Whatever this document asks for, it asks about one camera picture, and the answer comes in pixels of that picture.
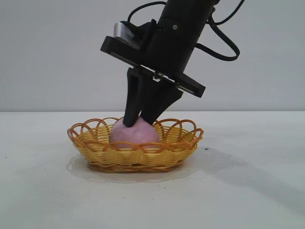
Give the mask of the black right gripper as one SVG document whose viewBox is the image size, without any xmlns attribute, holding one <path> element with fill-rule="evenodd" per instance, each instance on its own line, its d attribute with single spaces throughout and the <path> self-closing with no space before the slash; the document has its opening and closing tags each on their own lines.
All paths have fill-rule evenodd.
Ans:
<svg viewBox="0 0 305 229">
<path fill-rule="evenodd" d="M 157 24 L 151 20 L 136 26 L 127 21 L 115 24 L 113 36 L 106 36 L 101 51 L 129 65 L 143 66 L 157 74 L 171 79 L 180 89 L 202 97 L 205 86 L 184 74 L 193 48 L 181 39 L 174 24 L 163 20 Z M 127 71 L 127 100 L 123 124 L 132 127 L 140 117 L 152 125 L 173 103 L 178 101 L 183 91 L 167 80 L 154 81 L 149 97 L 144 103 L 145 79 L 143 68 L 134 67 Z"/>
</svg>

